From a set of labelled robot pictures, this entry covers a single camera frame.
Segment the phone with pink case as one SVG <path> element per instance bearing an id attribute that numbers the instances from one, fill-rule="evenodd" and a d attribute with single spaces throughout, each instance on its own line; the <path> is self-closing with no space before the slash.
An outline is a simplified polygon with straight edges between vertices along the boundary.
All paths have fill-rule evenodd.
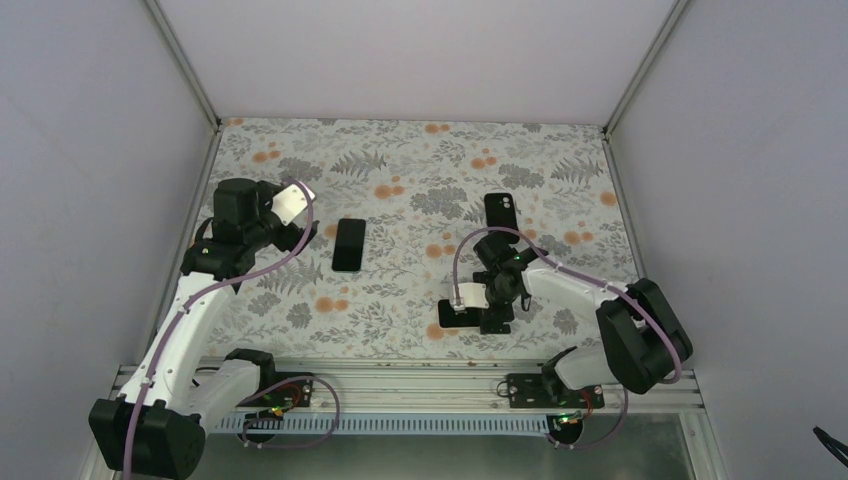
<path id="1" fill-rule="evenodd" d="M 437 303 L 438 324 L 443 329 L 479 328 L 482 312 L 478 308 L 457 311 L 447 299 Z"/>

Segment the black phone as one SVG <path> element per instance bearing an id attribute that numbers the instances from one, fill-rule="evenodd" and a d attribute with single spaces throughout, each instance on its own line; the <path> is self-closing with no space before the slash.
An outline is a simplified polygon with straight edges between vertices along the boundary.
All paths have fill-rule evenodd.
<path id="1" fill-rule="evenodd" d="M 359 272 L 362 266 L 366 221 L 343 218 L 337 224 L 331 268 L 335 272 Z"/>

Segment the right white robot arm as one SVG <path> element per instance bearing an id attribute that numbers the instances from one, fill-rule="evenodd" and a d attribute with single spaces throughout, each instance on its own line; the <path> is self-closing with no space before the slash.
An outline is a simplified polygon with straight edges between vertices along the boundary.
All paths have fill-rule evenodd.
<path id="1" fill-rule="evenodd" d="M 534 244 L 517 251 L 504 227 L 481 233 L 474 252 L 485 269 L 474 282 L 455 284 L 452 308 L 476 309 L 490 319 L 517 300 L 540 297 L 595 319 L 599 328 L 600 344 L 570 347 L 543 365 L 541 391 L 549 404 L 565 407 L 594 385 L 617 383 L 645 394 L 658 383 L 680 380 L 693 345 L 657 283 L 596 278 L 565 267 Z"/>

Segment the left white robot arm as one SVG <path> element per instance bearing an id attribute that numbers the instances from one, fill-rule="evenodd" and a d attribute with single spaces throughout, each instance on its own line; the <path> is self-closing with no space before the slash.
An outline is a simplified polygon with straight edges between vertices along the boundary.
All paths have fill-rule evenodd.
<path id="1" fill-rule="evenodd" d="M 243 283 L 281 268 L 312 240 L 316 195 L 305 183 L 246 178 L 221 181 L 212 214 L 195 232 L 180 266 L 173 303 L 143 360 L 113 399 L 98 399 L 88 422 L 99 451 L 123 478 L 186 479 L 207 436 L 246 398 L 278 391 L 271 354 L 232 352 L 195 383 L 205 343 Z"/>

